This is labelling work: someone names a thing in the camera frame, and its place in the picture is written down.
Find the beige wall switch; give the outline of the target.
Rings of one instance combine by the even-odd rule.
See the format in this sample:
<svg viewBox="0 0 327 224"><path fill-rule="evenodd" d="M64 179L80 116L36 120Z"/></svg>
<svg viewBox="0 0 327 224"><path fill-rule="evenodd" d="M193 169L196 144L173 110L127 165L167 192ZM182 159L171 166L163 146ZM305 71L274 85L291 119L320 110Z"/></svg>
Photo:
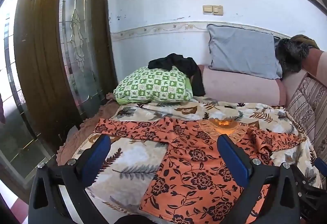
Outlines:
<svg viewBox="0 0 327 224"><path fill-rule="evenodd" d="M210 14L214 16L223 15L223 6L203 5L203 14Z"/></svg>

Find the black furry item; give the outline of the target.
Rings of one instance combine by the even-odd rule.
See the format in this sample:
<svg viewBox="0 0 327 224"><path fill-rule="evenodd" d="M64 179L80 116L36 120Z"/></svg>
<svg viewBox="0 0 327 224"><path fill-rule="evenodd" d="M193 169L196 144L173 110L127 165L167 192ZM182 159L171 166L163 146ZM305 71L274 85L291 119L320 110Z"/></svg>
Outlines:
<svg viewBox="0 0 327 224"><path fill-rule="evenodd" d="M312 48L312 45L301 41L280 39L275 47L275 56L282 67L283 76L301 71L302 61Z"/></svg>

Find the orange black floral garment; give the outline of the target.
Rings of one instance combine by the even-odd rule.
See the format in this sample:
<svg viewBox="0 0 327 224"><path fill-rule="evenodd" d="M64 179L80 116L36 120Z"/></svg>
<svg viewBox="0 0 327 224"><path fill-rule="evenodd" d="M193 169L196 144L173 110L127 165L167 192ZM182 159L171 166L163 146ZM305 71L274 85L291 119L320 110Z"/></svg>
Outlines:
<svg viewBox="0 0 327 224"><path fill-rule="evenodd" d="M290 121L254 127L207 119L102 118L94 133L108 135L112 145L91 191L116 210L160 223L220 223L243 190L218 152L223 132L263 164L288 162L305 175L314 172L311 142Z"/></svg>

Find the green white checkered pillow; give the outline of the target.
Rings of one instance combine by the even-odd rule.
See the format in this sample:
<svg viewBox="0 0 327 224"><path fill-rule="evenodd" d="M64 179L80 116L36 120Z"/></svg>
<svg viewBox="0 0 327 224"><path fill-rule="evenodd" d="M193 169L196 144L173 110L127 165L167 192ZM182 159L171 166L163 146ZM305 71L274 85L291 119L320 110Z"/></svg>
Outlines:
<svg viewBox="0 0 327 224"><path fill-rule="evenodd" d="M189 78L173 67L148 69L142 67L125 77L114 90L118 104L154 102L185 102L193 98Z"/></svg>

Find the wooden door with glass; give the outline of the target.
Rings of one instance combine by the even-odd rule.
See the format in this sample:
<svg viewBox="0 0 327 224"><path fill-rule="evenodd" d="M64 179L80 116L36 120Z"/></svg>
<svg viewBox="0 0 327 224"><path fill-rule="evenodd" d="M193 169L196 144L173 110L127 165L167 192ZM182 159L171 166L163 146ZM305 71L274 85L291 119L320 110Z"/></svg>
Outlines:
<svg viewBox="0 0 327 224"><path fill-rule="evenodd" d="M13 36L32 129L57 150L117 84L107 0L18 0Z"/></svg>

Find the brown fringed bedsheet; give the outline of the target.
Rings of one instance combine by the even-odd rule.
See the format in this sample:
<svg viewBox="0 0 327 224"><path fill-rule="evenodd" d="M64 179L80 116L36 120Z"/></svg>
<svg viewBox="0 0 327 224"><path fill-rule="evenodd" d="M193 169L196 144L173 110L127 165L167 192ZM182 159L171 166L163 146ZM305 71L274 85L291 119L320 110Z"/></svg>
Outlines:
<svg viewBox="0 0 327 224"><path fill-rule="evenodd" d="M120 105L116 102L114 95L108 93L106 99L107 103L99 108L95 116L84 120L80 125L80 129L74 132L72 136L69 136L66 142L60 146L56 158L58 165L64 165L73 157L82 143L93 133L99 119L109 119L117 112Z"/></svg>

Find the striped brown cushion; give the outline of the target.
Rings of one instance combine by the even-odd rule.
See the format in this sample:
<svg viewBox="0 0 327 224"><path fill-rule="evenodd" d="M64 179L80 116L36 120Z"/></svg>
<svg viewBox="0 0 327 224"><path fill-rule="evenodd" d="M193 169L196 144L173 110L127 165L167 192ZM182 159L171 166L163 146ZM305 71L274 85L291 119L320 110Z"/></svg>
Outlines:
<svg viewBox="0 0 327 224"><path fill-rule="evenodd" d="M288 105L288 112L303 128L321 159L326 159L326 104L326 87L307 76Z"/></svg>

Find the beige leaf print blanket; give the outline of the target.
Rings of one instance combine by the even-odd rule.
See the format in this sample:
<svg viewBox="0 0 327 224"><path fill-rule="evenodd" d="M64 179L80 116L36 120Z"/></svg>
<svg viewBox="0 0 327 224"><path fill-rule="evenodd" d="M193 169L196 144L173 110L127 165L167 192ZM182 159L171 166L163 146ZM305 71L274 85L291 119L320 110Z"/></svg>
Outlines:
<svg viewBox="0 0 327 224"><path fill-rule="evenodd" d="M110 137L111 149L86 191L103 213L142 214L158 223L220 223L243 191L217 150L221 134L263 164L296 165L309 185L324 183L309 138L282 107L208 98L109 102L69 141L74 158L101 134Z"/></svg>

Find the grey pillow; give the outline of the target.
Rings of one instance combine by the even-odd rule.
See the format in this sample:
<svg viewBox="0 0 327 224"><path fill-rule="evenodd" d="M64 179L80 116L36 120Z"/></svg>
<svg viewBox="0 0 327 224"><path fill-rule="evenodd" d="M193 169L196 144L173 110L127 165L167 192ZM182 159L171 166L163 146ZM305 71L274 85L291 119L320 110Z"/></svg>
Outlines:
<svg viewBox="0 0 327 224"><path fill-rule="evenodd" d="M209 24L210 69L265 79L282 78L274 37L260 31Z"/></svg>

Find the black cloth on pillow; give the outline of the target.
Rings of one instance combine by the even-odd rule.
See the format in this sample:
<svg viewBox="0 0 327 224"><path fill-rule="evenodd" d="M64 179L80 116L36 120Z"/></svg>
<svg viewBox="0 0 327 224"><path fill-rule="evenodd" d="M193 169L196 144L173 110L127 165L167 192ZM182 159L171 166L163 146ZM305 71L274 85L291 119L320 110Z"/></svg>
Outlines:
<svg viewBox="0 0 327 224"><path fill-rule="evenodd" d="M184 58L180 54L172 53L164 58L151 60L148 63L149 69L164 69L170 71L173 66L189 78L194 96L205 96L206 93L203 86L202 73L193 58Z"/></svg>

